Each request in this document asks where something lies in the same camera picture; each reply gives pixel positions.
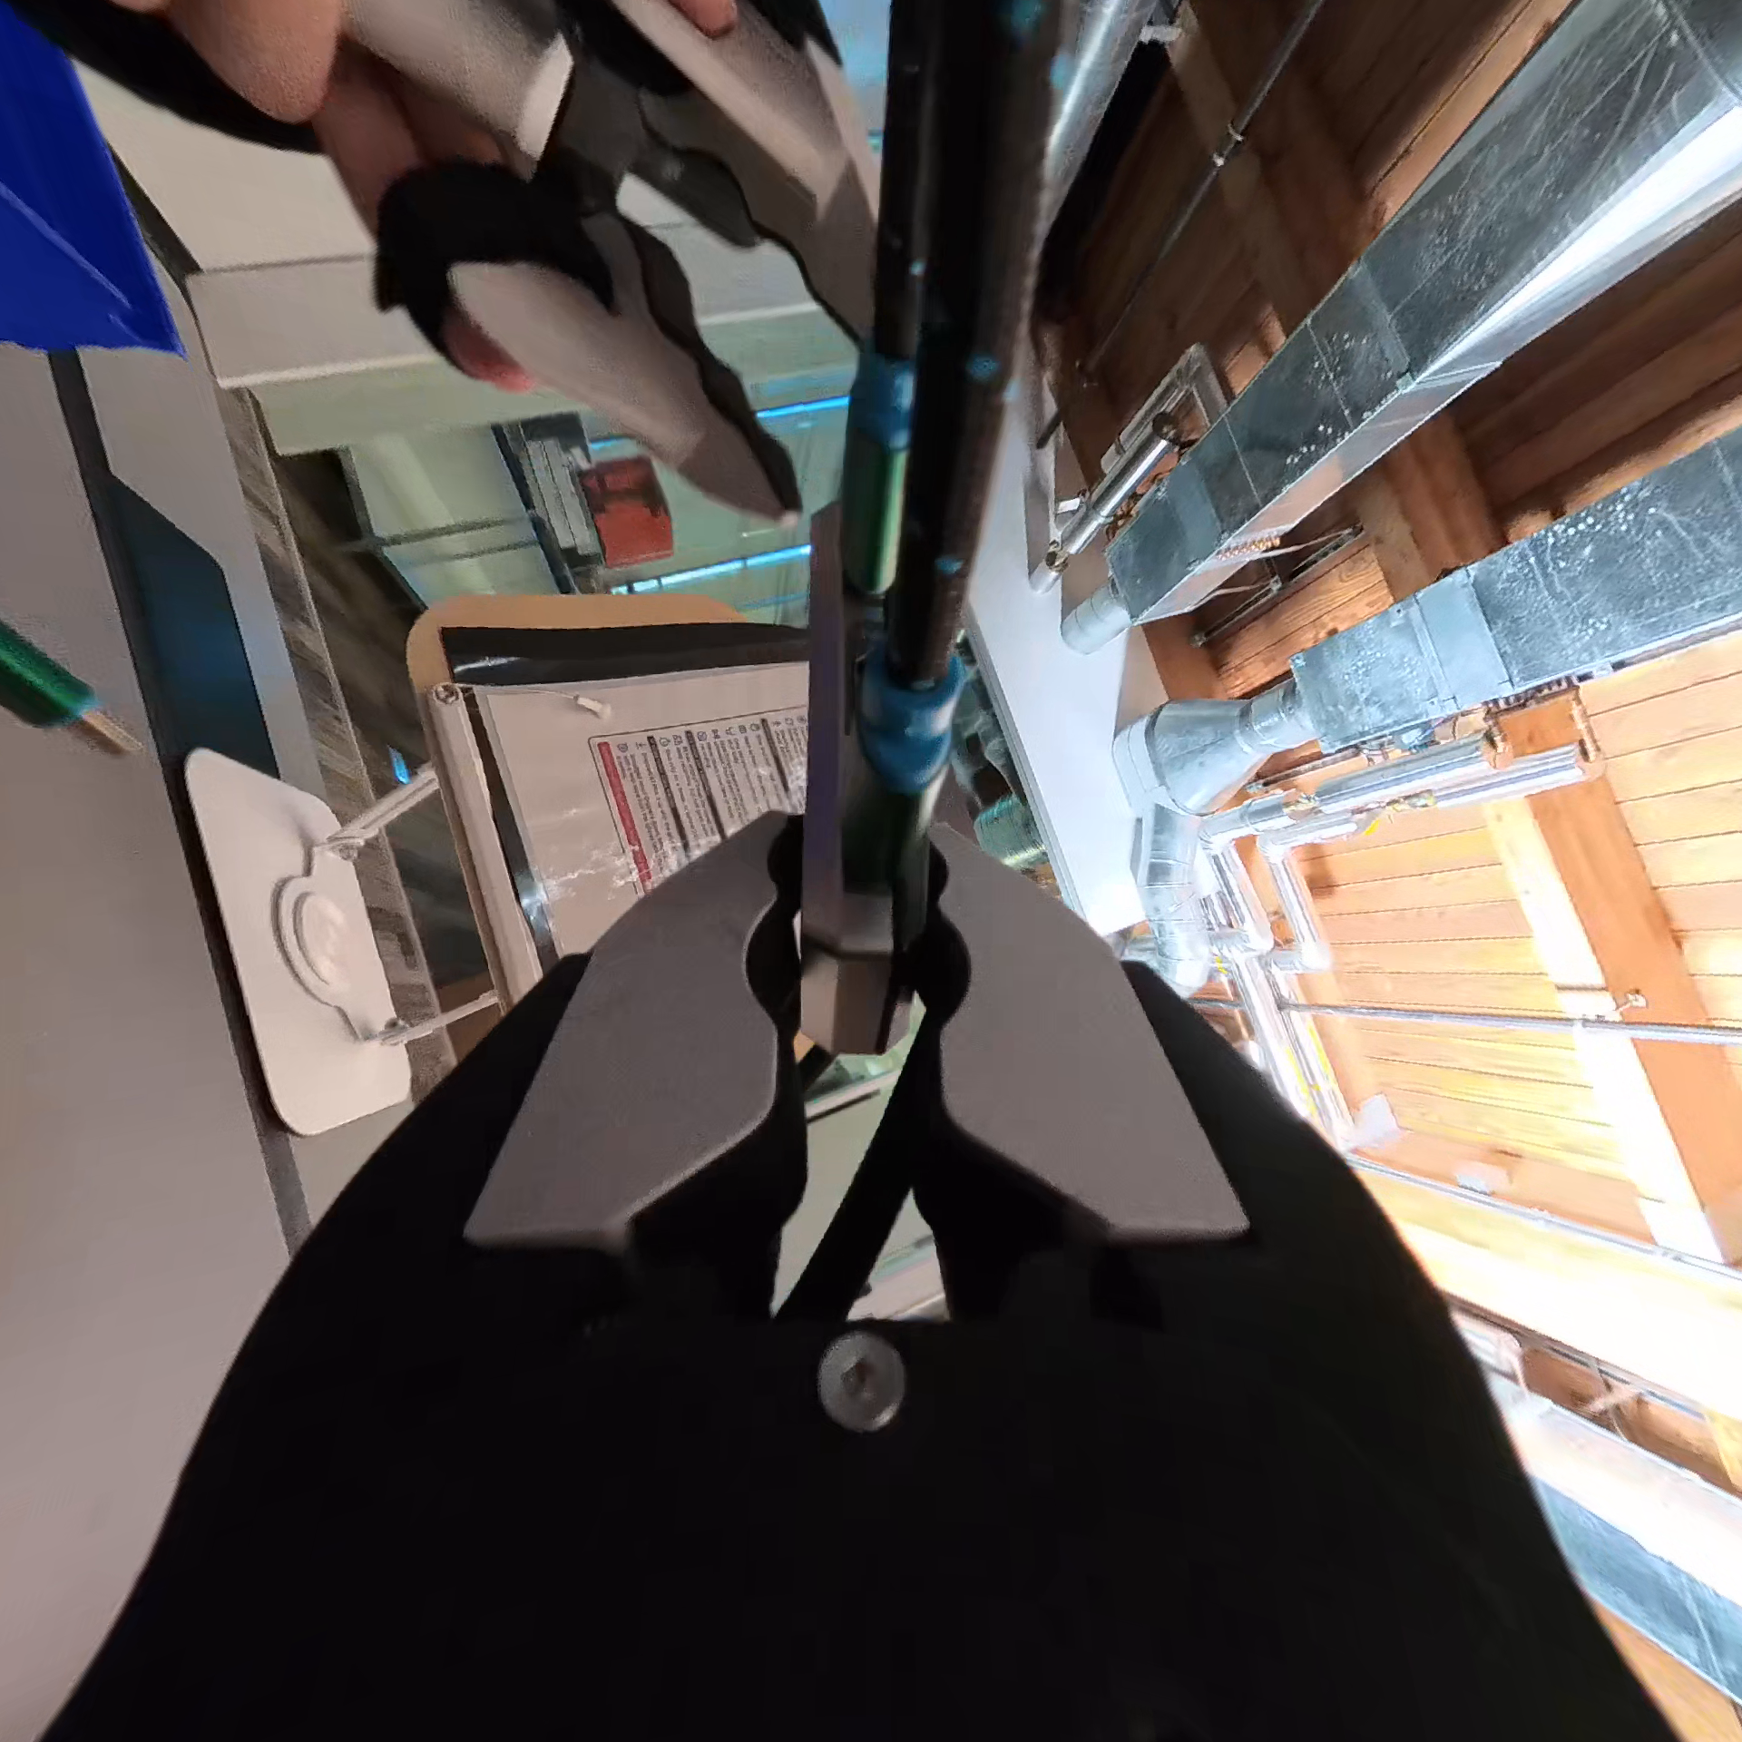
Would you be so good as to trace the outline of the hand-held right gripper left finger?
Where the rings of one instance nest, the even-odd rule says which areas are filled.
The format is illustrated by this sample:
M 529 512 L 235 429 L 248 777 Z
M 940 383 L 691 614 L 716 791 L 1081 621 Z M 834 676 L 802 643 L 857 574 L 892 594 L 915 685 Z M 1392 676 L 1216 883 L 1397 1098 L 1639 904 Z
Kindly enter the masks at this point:
M 802 1194 L 792 883 L 801 817 L 765 812 L 597 940 L 465 1225 L 482 1250 L 700 1270 L 768 1318 Z

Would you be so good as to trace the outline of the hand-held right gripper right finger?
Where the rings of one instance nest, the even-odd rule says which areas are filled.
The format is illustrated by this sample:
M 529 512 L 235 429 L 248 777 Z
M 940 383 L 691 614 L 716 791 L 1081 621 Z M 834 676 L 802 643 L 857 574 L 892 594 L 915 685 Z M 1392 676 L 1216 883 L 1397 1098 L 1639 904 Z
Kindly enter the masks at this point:
M 953 1318 L 1017 1243 L 1225 1248 L 1250 1220 L 1136 986 L 1057 897 L 963 834 L 931 837 L 913 952 L 940 1138 L 916 1177 Z

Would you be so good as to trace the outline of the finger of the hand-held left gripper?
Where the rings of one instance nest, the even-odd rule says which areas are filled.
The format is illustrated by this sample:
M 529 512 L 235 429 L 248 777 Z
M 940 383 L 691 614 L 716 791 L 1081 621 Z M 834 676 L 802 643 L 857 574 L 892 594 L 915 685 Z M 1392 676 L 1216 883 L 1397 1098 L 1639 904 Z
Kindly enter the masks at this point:
M 733 6 L 722 34 L 676 3 L 615 1 L 610 57 L 639 109 L 667 196 L 737 246 L 770 242 L 850 342 L 870 342 L 877 165 L 818 3 Z
M 712 355 L 676 255 L 622 217 L 582 217 L 580 237 L 610 297 L 555 266 L 463 263 L 449 271 L 460 311 L 536 382 L 610 419 L 714 501 L 801 519 L 792 457 Z

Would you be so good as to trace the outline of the grey hdmi switch adapter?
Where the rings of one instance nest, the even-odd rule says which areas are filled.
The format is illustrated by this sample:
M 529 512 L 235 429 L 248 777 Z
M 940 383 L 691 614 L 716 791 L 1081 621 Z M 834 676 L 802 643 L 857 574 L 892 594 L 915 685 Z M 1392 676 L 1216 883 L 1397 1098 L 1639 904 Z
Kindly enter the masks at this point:
M 848 803 L 868 781 L 857 746 L 863 614 L 843 564 L 843 505 L 810 523 L 808 760 L 799 871 L 799 1024 L 828 1054 L 885 1054 L 906 1032 L 894 894 L 850 888 Z

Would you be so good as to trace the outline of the blue plastic bin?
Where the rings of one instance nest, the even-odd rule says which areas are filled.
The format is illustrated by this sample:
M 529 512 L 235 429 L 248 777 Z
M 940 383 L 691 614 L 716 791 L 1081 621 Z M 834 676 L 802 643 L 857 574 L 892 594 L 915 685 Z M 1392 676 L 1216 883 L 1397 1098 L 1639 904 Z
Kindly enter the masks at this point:
M 185 355 L 82 79 L 11 6 L 2 6 L 2 342 L 41 355 Z

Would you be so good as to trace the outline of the black braided cable slim plug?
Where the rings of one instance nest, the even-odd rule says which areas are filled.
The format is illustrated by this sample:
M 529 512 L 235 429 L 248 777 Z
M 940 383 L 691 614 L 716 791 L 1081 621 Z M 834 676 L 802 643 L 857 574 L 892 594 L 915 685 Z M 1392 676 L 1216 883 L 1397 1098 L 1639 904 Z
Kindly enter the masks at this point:
M 9 621 L 2 621 L 2 709 L 22 726 L 71 734 L 105 755 L 144 752 L 86 680 Z

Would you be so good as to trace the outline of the person's left hand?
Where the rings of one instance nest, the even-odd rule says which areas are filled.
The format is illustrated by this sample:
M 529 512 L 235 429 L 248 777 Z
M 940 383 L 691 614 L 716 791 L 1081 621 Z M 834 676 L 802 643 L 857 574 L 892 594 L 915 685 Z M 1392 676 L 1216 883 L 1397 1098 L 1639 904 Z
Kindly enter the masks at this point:
M 308 124 L 370 231 L 405 174 L 512 164 L 460 105 L 357 45 L 340 1 L 125 1 L 166 21 L 255 109 Z

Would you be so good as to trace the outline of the red case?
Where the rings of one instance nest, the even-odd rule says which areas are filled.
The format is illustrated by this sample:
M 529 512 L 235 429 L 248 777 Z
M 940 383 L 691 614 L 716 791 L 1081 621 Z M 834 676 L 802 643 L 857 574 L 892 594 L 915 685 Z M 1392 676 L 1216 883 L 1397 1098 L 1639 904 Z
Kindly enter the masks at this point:
M 645 454 L 590 464 L 576 471 L 576 482 L 606 568 L 636 568 L 674 554 L 667 499 Z

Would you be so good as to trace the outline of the printed instruction sheet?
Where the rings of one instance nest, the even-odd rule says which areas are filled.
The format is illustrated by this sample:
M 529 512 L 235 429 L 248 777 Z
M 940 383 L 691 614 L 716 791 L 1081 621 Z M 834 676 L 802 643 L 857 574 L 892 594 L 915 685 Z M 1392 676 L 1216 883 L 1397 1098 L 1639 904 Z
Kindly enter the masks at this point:
M 647 891 L 765 812 L 802 812 L 801 660 L 478 687 L 536 931 L 590 952 Z

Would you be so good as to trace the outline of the conical silver duct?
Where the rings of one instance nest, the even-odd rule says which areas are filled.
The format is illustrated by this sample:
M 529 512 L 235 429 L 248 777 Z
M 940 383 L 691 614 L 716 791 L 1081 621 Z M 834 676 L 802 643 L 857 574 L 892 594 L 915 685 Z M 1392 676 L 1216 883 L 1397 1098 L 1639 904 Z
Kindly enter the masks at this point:
M 1125 728 L 1131 806 L 1210 814 L 1272 757 L 1360 748 L 1741 621 L 1741 431 L 1442 579 L 1292 660 L 1247 701 L 1166 702 Z

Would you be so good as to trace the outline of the rectangular metal air duct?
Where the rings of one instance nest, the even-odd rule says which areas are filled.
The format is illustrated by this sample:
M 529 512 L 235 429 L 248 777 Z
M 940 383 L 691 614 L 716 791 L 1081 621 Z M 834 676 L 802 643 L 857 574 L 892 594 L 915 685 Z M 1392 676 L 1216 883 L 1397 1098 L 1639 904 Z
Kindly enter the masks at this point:
M 1741 3 L 1584 1 L 1112 540 L 1078 651 L 1189 614 L 1501 363 L 1737 199 Z

